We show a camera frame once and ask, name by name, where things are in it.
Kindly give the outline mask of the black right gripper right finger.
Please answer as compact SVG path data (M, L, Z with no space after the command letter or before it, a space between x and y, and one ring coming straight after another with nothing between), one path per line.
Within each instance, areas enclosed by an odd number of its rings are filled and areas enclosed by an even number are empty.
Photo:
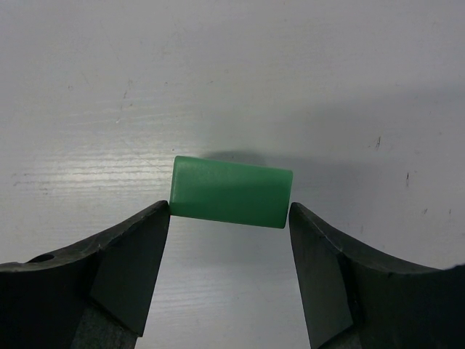
M381 252L293 203L289 229L312 348L462 348L464 267Z

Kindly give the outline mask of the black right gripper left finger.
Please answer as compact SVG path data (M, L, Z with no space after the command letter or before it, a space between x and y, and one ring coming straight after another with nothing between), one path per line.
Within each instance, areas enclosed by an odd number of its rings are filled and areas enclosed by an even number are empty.
M74 244L1 265L3 348L134 348L169 229L158 201Z

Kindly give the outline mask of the light green long block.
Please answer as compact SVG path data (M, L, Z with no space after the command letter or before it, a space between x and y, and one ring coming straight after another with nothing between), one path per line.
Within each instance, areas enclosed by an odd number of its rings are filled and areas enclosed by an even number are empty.
M266 228L284 228L293 172L176 156L171 178L174 216Z

